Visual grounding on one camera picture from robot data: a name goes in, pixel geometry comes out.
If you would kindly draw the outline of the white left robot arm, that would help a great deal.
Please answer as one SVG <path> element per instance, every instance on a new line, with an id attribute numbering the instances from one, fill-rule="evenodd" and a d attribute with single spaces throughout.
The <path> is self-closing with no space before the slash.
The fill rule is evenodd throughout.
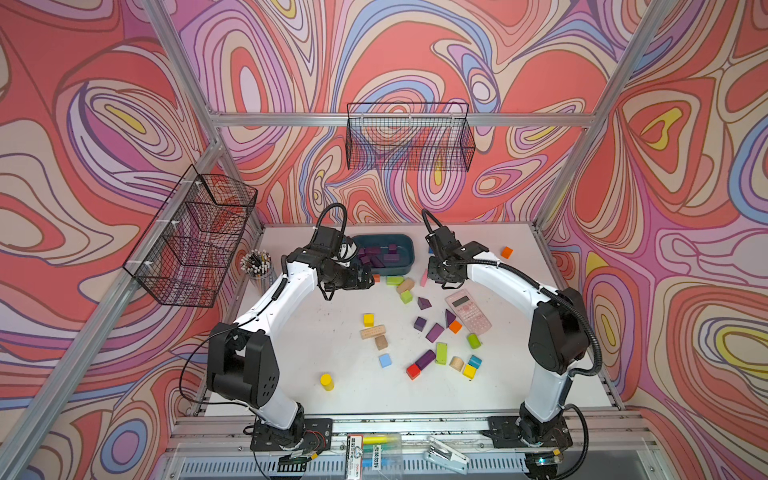
<path id="1" fill-rule="evenodd" d="M 329 301 L 338 290 L 374 285 L 369 267 L 352 262 L 356 246 L 343 228 L 316 226 L 307 245 L 281 259 L 282 274 L 235 323 L 210 335 L 206 387 L 253 409 L 266 426 L 294 437 L 304 432 L 303 407 L 280 386 L 273 341 L 312 292 Z"/>

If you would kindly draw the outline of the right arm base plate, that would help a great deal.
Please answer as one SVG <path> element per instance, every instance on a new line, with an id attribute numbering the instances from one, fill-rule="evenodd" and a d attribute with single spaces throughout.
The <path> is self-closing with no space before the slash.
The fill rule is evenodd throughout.
<path id="1" fill-rule="evenodd" d="M 568 449 L 573 446 L 570 430 L 562 413 L 547 422 L 535 417 L 492 416 L 481 434 L 495 448 Z"/>

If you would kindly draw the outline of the purple triangular prism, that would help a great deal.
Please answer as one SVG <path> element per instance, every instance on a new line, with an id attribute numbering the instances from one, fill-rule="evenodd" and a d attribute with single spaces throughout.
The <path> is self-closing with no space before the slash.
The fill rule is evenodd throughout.
<path id="1" fill-rule="evenodd" d="M 428 309 L 428 308 L 430 308 L 432 306 L 431 302 L 428 299 L 423 298 L 423 297 L 419 297 L 417 299 L 417 303 L 418 303 L 418 306 L 419 306 L 419 308 L 421 310 Z"/>

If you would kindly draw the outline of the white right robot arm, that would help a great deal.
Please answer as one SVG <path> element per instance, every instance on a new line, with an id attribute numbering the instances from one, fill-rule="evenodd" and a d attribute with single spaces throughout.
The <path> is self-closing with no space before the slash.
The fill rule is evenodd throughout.
<path id="1" fill-rule="evenodd" d="M 530 316 L 528 350 L 536 367 L 517 425 L 527 444 L 541 443 L 562 418 L 574 378 L 595 376 L 603 366 L 582 295 L 534 280 L 478 242 L 461 243 L 444 225 L 429 228 L 425 240 L 432 250 L 430 279 L 443 287 L 472 281 Z"/>

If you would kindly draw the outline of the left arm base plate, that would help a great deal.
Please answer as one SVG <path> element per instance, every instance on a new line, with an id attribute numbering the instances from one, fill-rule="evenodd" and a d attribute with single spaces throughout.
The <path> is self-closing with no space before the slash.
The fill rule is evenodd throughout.
<path id="1" fill-rule="evenodd" d="M 285 451 L 321 453 L 331 446 L 333 420 L 331 418 L 298 419 L 287 430 L 268 426 L 259 418 L 243 429 L 243 434 L 250 439 L 250 449 L 254 452 Z"/>

